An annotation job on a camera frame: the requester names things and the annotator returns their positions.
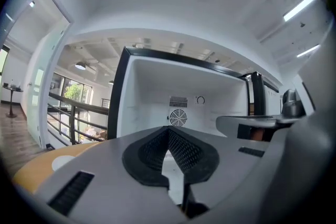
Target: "mesh pad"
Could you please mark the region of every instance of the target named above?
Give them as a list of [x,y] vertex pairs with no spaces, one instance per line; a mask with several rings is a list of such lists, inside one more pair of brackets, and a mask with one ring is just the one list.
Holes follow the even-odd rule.
[[219,163],[214,147],[179,129],[165,126],[130,144],[122,156],[124,167],[144,185],[168,187],[168,179],[161,175],[167,150],[183,172],[185,184],[208,180]]

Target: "railing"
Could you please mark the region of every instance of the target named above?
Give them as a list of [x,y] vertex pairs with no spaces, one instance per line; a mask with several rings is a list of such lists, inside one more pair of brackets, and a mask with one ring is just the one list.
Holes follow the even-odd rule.
[[[77,128],[79,128],[79,122],[82,122],[84,124],[93,126],[93,127],[97,127],[101,130],[107,130],[106,126],[102,126],[100,124],[96,124],[96,123],[92,123],[89,121],[86,121],[84,119],[80,118],[80,112],[94,112],[94,113],[98,113],[98,114],[102,114],[102,115],[108,115],[109,110],[107,108],[102,108],[100,106],[96,106],[96,105],[89,105],[89,104],[85,104],[85,103],[80,103],[74,100],[71,100],[69,98],[65,98],[65,97],[61,97],[57,94],[54,93],[49,93],[49,96],[52,97],[53,99],[56,99],[59,101],[59,107],[55,107],[54,105],[51,105],[50,103],[48,103],[48,116],[50,116],[52,119],[54,119],[55,121],[57,121],[59,123],[59,128],[57,128],[56,126],[54,126],[48,119],[47,122],[50,126],[52,126],[57,132],[58,135],[55,134],[52,130],[50,130],[48,128],[48,132],[54,136],[58,141],[60,141],[61,143],[63,143],[64,145],[68,146],[68,144],[61,138],[62,136],[64,136],[65,138],[67,138],[72,145],[75,144],[81,144],[82,141],[80,138],[80,135],[88,138],[89,140],[94,140],[94,141],[104,141],[103,138],[98,138],[98,137],[94,137],[92,135],[89,135],[83,131],[80,131],[78,129],[76,129],[76,124],[75,121],[77,121]],[[56,116],[54,116],[52,113],[58,113],[59,117],[57,118]],[[63,122],[61,120],[61,115],[66,115],[68,117],[68,122]],[[61,125],[64,125],[68,130],[69,133],[65,133],[61,130]]]

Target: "fan grille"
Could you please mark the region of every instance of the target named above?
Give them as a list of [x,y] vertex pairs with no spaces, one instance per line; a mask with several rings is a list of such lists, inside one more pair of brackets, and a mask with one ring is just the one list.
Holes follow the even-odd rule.
[[170,123],[173,126],[183,126],[187,121],[187,114],[182,109],[176,109],[170,114]]

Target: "orange surface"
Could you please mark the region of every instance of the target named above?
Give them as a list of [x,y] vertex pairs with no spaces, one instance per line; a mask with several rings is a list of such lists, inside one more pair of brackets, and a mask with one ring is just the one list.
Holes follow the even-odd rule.
[[17,171],[13,177],[13,182],[25,188],[27,191],[35,193],[38,187],[54,173],[51,164],[55,158],[63,155],[76,157],[88,148],[97,144],[98,142],[66,146],[58,150],[44,153],[32,159]]

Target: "table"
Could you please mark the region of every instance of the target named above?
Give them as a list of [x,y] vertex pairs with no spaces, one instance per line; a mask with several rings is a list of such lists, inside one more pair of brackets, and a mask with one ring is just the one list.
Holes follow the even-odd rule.
[[11,94],[10,95],[10,107],[11,107],[11,109],[10,109],[9,113],[6,113],[6,116],[9,117],[9,118],[15,118],[15,117],[17,117],[17,115],[13,113],[13,109],[12,109],[13,92],[23,92],[23,90],[21,90],[21,89],[17,90],[17,89],[13,89],[11,87],[5,87],[5,86],[3,86],[3,88],[5,88],[5,89],[7,89],[11,92],[10,93]]

